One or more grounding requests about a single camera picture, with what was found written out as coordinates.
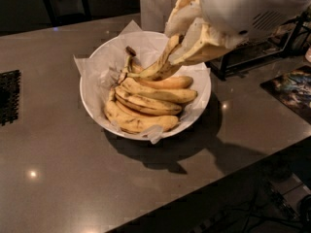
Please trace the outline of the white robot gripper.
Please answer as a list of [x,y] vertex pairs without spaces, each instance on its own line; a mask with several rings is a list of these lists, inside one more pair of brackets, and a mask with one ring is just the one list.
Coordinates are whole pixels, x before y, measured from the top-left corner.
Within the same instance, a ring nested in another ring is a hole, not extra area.
[[310,4],[311,0],[177,0],[164,34],[184,38],[168,60],[189,66],[218,58],[244,43],[245,37],[270,35]]

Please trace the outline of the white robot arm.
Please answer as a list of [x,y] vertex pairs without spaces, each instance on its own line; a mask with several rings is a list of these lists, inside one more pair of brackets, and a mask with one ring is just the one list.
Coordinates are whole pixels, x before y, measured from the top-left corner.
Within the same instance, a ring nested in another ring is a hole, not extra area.
[[179,34],[184,40],[169,62],[206,62],[249,40],[264,39],[310,4],[311,0],[177,0],[165,35]]

